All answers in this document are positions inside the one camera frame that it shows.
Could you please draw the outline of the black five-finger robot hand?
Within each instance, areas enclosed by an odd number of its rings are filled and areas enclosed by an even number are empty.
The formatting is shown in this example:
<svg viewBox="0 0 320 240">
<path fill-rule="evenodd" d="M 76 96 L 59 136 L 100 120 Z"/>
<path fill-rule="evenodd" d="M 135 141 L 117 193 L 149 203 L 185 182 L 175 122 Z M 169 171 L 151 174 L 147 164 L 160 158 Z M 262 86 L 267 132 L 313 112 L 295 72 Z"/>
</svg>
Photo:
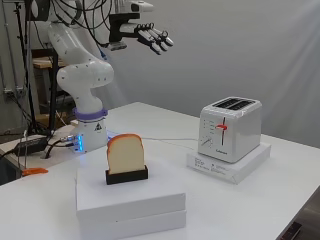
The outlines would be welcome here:
<svg viewBox="0 0 320 240">
<path fill-rule="evenodd" d="M 123 38 L 131 38 L 161 55 L 174 45 L 167 31 L 156 29 L 154 23 L 135 23 L 134 19 L 139 18 L 139 13 L 112 14 L 107 48 L 111 51 L 125 49 L 127 45 Z"/>
</svg>

